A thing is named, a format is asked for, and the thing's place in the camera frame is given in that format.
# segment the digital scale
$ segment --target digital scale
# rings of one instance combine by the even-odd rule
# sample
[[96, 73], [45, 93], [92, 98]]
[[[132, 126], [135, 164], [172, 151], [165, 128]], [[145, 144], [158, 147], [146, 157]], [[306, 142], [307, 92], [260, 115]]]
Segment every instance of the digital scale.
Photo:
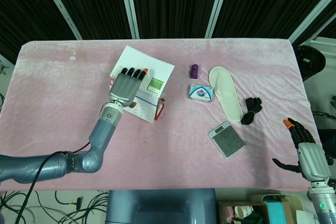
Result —
[[246, 145], [229, 122], [224, 122], [208, 135], [225, 158], [231, 157]]

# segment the table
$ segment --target table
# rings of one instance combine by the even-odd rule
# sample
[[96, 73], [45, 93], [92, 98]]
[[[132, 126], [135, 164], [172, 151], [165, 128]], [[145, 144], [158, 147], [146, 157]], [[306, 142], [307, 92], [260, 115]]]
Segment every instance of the table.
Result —
[[[0, 153], [41, 155], [85, 145], [108, 101], [109, 73], [126, 45], [175, 65], [159, 120], [151, 124], [124, 113], [97, 173], [40, 182], [36, 190], [309, 186], [300, 174], [271, 160], [297, 163], [282, 123], [288, 116], [320, 143], [293, 49], [282, 39], [29, 42], [19, 53], [1, 113]], [[188, 77], [195, 63], [197, 80]], [[231, 73], [244, 112], [246, 98], [262, 99], [263, 109], [251, 125], [232, 124], [247, 145], [230, 159], [207, 136], [226, 121], [217, 99], [203, 103], [187, 98], [189, 84], [209, 85], [214, 66]], [[8, 180], [0, 190], [29, 186]]]

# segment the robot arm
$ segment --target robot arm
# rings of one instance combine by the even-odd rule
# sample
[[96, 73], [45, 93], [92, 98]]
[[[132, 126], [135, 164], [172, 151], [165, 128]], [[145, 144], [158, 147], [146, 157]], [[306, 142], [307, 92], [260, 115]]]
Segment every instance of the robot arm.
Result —
[[320, 224], [336, 224], [336, 194], [327, 184], [331, 173], [322, 147], [300, 123], [291, 118], [283, 122], [291, 134], [299, 162], [298, 165], [285, 165], [275, 158], [273, 162], [282, 169], [301, 173], [310, 181], [309, 195]]
[[[37, 181], [61, 178], [75, 173], [95, 173], [103, 162], [103, 155], [123, 113], [123, 107], [132, 102], [146, 73], [124, 68], [110, 90], [110, 102], [103, 105], [99, 119], [93, 128], [86, 152], [60, 152], [44, 164]], [[42, 163], [49, 155], [33, 157], [10, 157], [0, 155], [0, 183], [14, 179], [18, 183], [33, 182]]]

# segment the white paper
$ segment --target white paper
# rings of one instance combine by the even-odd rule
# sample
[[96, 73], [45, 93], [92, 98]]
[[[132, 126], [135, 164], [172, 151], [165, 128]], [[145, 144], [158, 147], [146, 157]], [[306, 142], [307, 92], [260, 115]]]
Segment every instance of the white paper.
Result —
[[296, 210], [296, 220], [298, 224], [319, 224], [316, 215], [301, 210]]
[[149, 72], [142, 80], [139, 91], [134, 99], [136, 102], [135, 108], [124, 108], [124, 110], [153, 123], [158, 100], [174, 69], [174, 65], [126, 46], [110, 74], [111, 83], [113, 83], [123, 68], [131, 67], [134, 67], [136, 70], [147, 68]]

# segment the purple object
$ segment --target purple object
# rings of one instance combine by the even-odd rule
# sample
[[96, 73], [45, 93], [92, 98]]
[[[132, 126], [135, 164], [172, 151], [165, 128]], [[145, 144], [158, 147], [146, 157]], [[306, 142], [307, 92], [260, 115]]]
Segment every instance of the purple object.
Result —
[[193, 64], [191, 66], [191, 70], [190, 70], [190, 78], [191, 79], [197, 79], [197, 77], [198, 77], [198, 65]]

